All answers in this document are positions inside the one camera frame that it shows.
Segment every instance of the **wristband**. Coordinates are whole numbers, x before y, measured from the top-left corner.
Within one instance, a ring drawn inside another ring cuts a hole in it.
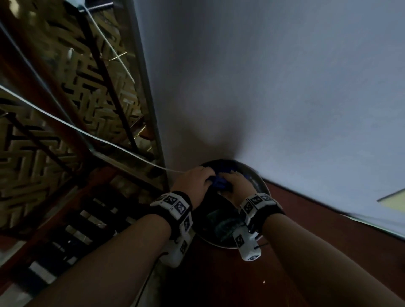
[[[270,215],[284,214],[280,204],[266,193],[256,193],[247,197],[241,204],[239,215],[250,232],[262,232],[263,224]]]
[[[191,217],[191,201],[184,192],[173,191],[165,193],[150,204],[150,214],[156,214],[164,218],[172,229],[170,240],[177,239],[180,235],[183,238],[193,224]]]

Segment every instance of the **wall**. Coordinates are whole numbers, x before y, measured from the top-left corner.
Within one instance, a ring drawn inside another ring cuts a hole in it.
[[[377,203],[405,188],[405,2],[128,1],[168,167],[235,158],[405,235]]]
[[[405,299],[405,241],[277,186],[269,184],[269,189],[290,218]],[[269,245],[262,247],[258,260],[244,262],[237,250],[217,248],[196,237],[169,285],[164,297],[168,306],[173,302],[179,306],[307,306]]]

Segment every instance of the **white cord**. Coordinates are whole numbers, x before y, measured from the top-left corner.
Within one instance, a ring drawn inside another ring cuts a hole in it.
[[[32,103],[29,102],[28,100],[22,98],[21,96],[19,96],[18,94],[14,93],[14,92],[11,91],[11,90],[9,90],[8,88],[2,86],[1,84],[0,84],[0,88],[3,89],[4,91],[6,91],[7,93],[13,95],[15,98],[18,98],[18,99],[21,100],[22,102],[25,102],[25,103],[28,104],[30,107],[33,107],[34,109],[40,111],[41,113],[44,113],[45,115],[48,115],[49,117],[51,117],[51,118],[57,120],[58,122],[61,122],[62,124],[65,124],[66,126],[69,126],[69,127],[73,128],[73,129],[75,129],[75,130],[77,130],[77,131],[79,131],[79,132],[81,132],[81,133],[83,133],[83,134],[85,134],[85,135],[87,135],[87,136],[89,136],[89,137],[95,139],[95,140],[98,140],[98,141],[100,141],[100,142],[106,143],[106,144],[111,145],[111,146],[113,146],[113,147],[115,147],[115,148],[118,148],[118,149],[120,149],[120,150],[126,152],[127,154],[130,154],[130,155],[132,155],[132,156],[138,158],[139,160],[142,160],[143,162],[146,162],[147,164],[153,165],[153,166],[158,167],[158,168],[160,168],[160,169],[164,169],[164,170],[166,170],[166,171],[175,172],[175,173],[184,173],[184,172],[182,172],[182,171],[175,171],[175,170],[172,170],[172,169],[169,169],[169,168],[164,168],[164,167],[161,167],[161,166],[156,165],[156,164],[154,164],[154,163],[151,163],[151,162],[149,162],[148,160],[145,160],[144,158],[141,158],[140,156],[137,156],[136,154],[134,154],[134,153],[132,153],[132,152],[126,150],[125,148],[122,148],[122,147],[120,147],[120,146],[117,146],[116,144],[113,144],[113,143],[111,143],[111,142],[109,142],[109,141],[100,139],[100,138],[98,138],[98,137],[96,137],[96,136],[94,136],[94,135],[92,135],[92,134],[90,134],[90,133],[88,133],[88,132],[86,132],[86,131],[83,131],[83,130],[81,130],[81,129],[79,129],[79,128],[77,128],[77,127],[75,127],[75,126],[73,126],[73,125],[71,125],[71,124],[69,124],[69,123],[67,123],[67,122],[65,122],[64,120],[61,120],[60,118],[58,118],[58,117],[56,117],[56,116],[53,116],[52,114],[48,113],[47,111],[42,110],[41,108],[38,108],[36,105],[32,104]]]
[[[98,30],[98,32],[100,33],[100,35],[104,38],[105,42],[110,46],[111,50],[113,51],[113,53],[115,54],[115,56],[117,57],[118,61],[120,61],[122,67],[124,67],[126,73],[128,74],[128,76],[131,78],[132,82],[135,84],[135,80],[134,78],[132,78],[128,68],[124,65],[124,63],[122,62],[120,56],[117,54],[117,52],[114,50],[113,46],[111,46],[110,42],[107,40],[107,38],[104,36],[103,32],[101,32],[100,28],[98,27],[96,21],[94,20],[93,16],[91,15],[90,11],[87,9],[87,7],[85,5],[83,5],[84,10],[86,11],[86,13],[89,15],[90,19],[92,20],[93,24],[95,25],[96,29]]]

